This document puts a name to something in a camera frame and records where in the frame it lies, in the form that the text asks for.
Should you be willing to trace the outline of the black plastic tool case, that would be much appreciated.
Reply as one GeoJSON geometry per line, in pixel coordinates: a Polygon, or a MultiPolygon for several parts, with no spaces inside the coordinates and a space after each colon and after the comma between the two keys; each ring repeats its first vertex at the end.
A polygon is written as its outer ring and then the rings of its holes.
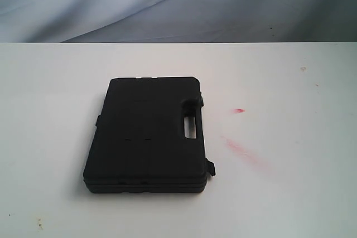
{"type": "Polygon", "coordinates": [[[200,193],[215,166],[205,153],[195,77],[110,81],[83,171],[92,193],[200,193]]]}

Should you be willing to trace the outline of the white backdrop cloth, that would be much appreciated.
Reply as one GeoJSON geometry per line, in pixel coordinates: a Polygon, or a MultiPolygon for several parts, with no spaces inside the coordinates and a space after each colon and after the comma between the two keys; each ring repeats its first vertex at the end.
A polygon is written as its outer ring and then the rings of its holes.
{"type": "Polygon", "coordinates": [[[356,0],[1,0],[2,42],[344,42],[356,0]]]}

